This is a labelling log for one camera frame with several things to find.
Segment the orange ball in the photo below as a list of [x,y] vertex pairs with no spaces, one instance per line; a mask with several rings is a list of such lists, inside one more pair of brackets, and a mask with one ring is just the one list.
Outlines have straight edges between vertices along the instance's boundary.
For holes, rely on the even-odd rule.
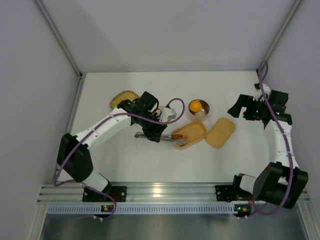
[[201,103],[197,100],[194,100],[190,103],[190,110],[193,112],[199,112],[201,110]]

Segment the orange container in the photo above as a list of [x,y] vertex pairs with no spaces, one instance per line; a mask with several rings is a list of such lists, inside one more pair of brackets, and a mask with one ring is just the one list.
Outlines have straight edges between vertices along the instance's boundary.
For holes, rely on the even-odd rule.
[[209,130],[205,137],[206,142],[213,148],[222,148],[234,133],[236,125],[227,118],[220,118]]
[[207,129],[201,121],[193,121],[174,130],[171,134],[187,136],[186,143],[183,146],[174,146],[176,149],[183,150],[204,139],[207,134]]

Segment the gray wall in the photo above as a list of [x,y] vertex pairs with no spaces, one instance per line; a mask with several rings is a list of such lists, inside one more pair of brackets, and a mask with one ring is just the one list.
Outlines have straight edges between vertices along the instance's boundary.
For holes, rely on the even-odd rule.
[[43,0],[84,72],[256,69],[294,0]]
[[77,77],[32,0],[0,5],[0,239],[22,240],[50,180]]
[[320,1],[306,0],[269,63],[266,83],[289,93],[292,144],[320,220]]

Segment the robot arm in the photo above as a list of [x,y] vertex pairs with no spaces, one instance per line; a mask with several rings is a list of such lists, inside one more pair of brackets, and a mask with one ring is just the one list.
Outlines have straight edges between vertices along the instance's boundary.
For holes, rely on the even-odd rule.
[[[287,189],[285,181],[288,181],[290,173],[289,156],[284,136],[272,118],[262,97],[259,84],[255,84],[255,88],[257,90],[255,96],[241,94],[235,105],[228,110],[228,113],[238,118],[241,108],[245,107],[246,111],[243,113],[243,117],[246,120],[262,120],[268,140],[270,163],[257,178],[242,173],[234,176],[232,188],[236,195],[245,196],[251,194],[257,201],[262,200],[279,205],[284,199]],[[293,179],[289,196],[283,207],[291,209],[308,182],[308,173],[299,169],[293,153],[291,143],[292,119],[290,114],[285,113],[288,94],[270,90],[266,84],[263,84],[263,89],[268,95],[268,102],[286,135],[290,147],[293,162]]]
[[[60,143],[57,163],[61,166],[69,153],[77,146],[63,169],[77,182],[90,186],[100,192],[109,194],[111,183],[102,176],[93,166],[90,152],[115,135],[117,132],[133,124],[142,126],[144,134],[150,141],[159,142],[162,132],[166,129],[165,122],[176,118],[176,112],[168,105],[160,112],[151,111],[158,100],[148,92],[133,102],[123,100],[106,118],[100,120],[92,127],[71,135],[65,134]],[[92,192],[103,201],[104,196]]]

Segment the cable clip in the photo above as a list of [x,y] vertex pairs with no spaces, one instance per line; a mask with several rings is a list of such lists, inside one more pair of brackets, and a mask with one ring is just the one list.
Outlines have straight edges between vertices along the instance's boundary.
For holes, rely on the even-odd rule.
[[91,139],[92,139],[92,142],[94,141],[93,138],[98,138],[98,137],[100,137],[100,135],[98,134],[97,130],[95,130],[94,128],[90,128],[90,127],[89,127],[89,128],[87,128],[87,131],[88,131],[88,132],[91,132],[91,131],[93,132],[93,133],[92,133],[92,138],[91,138]]
[[278,151],[278,154],[290,154],[292,157],[294,157],[294,153],[292,151]]
[[280,132],[280,134],[283,136],[286,136],[287,138],[291,138],[291,136],[290,136],[290,133],[288,133],[288,132],[284,132],[284,133],[282,133],[282,132]]
[[113,118],[114,120],[116,120],[117,122],[119,122],[119,119],[115,118],[113,114],[110,113],[109,116],[110,116],[111,118]]

